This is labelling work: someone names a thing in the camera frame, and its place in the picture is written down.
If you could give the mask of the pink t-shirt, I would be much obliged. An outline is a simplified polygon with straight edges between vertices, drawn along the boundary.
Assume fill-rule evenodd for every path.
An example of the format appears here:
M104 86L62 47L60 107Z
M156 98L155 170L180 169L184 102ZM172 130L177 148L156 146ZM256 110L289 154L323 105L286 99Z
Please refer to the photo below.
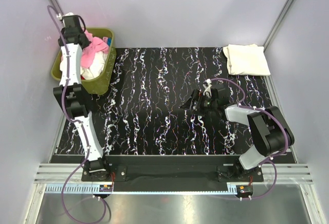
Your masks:
M97 52L103 52L104 54L108 54L109 52L109 45L108 45L108 37L96 37L93 36L92 33L89 33L85 30L85 35L89 40L90 44L83 49L82 56L81 56L81 64L80 66L83 68L89 68L94 61L95 54Z

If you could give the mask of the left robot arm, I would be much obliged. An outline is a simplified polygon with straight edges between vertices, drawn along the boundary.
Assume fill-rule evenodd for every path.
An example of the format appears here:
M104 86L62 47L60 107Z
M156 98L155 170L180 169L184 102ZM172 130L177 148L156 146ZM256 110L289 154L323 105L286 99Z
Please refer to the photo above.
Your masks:
M67 120L76 127L85 159L82 181L105 181L111 175L111 168L99 143L92 121L90 96L81 83L80 62L82 46L88 42L80 26L64 27L60 31L59 45L64 69L60 85L53 89L53 95Z

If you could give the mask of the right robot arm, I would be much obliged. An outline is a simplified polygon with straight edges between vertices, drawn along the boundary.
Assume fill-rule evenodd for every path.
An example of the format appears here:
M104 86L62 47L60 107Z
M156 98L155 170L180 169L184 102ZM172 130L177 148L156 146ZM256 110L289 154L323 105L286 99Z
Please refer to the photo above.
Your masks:
M190 110L194 115L214 113L226 121L250 128L253 141L251 148L241 154L226 172L219 171L227 179L247 180L256 168L295 143L295 137L278 107L243 108L229 101L225 88L208 87L205 91L195 89L180 108Z

